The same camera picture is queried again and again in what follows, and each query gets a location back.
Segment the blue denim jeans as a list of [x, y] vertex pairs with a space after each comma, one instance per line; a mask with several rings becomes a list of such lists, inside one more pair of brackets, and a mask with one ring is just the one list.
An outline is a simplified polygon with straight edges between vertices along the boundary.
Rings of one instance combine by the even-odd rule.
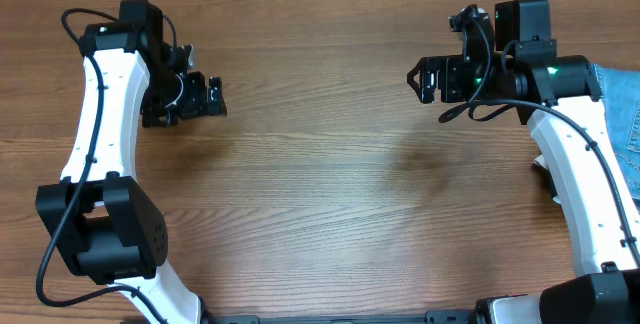
[[639, 208], [639, 72], [596, 64], [592, 67], [602, 90], [612, 148], [630, 195]]

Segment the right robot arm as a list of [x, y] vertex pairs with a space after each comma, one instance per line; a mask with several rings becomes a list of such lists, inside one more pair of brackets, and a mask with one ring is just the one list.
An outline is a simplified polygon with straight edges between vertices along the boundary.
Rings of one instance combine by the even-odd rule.
[[575, 276], [537, 295], [481, 299], [457, 323], [635, 323], [639, 214], [606, 128], [602, 90], [581, 55], [559, 56], [548, 0], [513, 0], [449, 19], [458, 55], [424, 57], [407, 81], [442, 122], [487, 106], [515, 110], [540, 149], [570, 234]]

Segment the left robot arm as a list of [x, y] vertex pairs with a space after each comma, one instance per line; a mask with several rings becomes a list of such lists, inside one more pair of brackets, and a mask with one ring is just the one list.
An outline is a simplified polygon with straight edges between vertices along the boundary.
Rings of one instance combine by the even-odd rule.
[[194, 49], [165, 40], [172, 21], [147, 0], [124, 0], [74, 43], [85, 89], [76, 138], [57, 183], [38, 189], [35, 207], [59, 254], [96, 295], [120, 293], [149, 323], [207, 323], [204, 300], [168, 260], [163, 214], [136, 175], [140, 128], [223, 116], [222, 82], [194, 68]]

